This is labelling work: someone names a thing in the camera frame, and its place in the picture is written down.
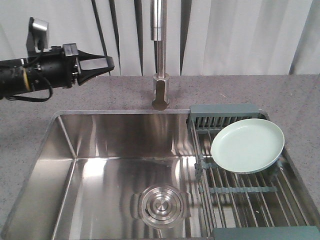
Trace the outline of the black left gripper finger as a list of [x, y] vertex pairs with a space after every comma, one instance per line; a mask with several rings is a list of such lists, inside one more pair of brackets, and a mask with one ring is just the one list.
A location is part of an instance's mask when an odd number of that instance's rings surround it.
[[94, 55], [84, 51], [78, 51], [78, 62], [82, 70], [106, 69], [107, 72], [115, 68], [114, 60], [111, 56]]
[[94, 69], [82, 69], [79, 66], [77, 67], [77, 83], [79, 86], [86, 83], [88, 80], [100, 76], [102, 74], [111, 72], [114, 67], [102, 67], [102, 68], [94, 68]]

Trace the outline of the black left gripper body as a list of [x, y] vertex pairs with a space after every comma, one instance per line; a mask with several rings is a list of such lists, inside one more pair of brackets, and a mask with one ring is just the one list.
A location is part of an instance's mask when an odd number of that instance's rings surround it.
[[77, 45], [67, 43], [31, 57], [23, 65], [30, 89], [71, 88], [81, 73], [78, 56]]

